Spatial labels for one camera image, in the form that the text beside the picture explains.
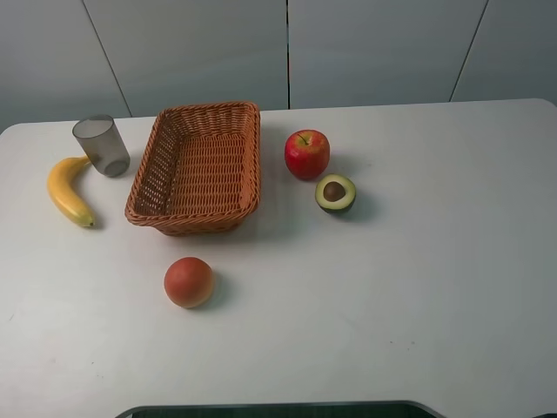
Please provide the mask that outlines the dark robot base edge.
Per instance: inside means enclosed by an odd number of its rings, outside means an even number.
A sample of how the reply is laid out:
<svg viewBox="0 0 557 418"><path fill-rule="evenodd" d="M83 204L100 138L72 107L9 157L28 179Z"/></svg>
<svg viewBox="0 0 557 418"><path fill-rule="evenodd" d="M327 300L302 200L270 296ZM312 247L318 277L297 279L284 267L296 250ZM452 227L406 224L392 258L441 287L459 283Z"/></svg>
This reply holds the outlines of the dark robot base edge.
<svg viewBox="0 0 557 418"><path fill-rule="evenodd" d="M340 401L130 408L118 417L442 417L414 401Z"/></svg>

